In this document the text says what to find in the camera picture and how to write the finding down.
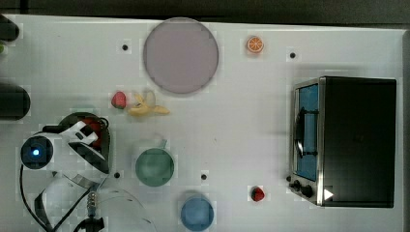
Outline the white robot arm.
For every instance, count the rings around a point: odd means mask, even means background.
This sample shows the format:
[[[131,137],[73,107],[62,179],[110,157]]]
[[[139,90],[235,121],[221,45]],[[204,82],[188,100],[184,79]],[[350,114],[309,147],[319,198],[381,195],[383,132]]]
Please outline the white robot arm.
[[[68,128],[46,126],[20,149],[22,170],[50,171],[56,179],[25,207],[46,232],[57,232],[76,206],[109,174],[110,136],[104,118]]]

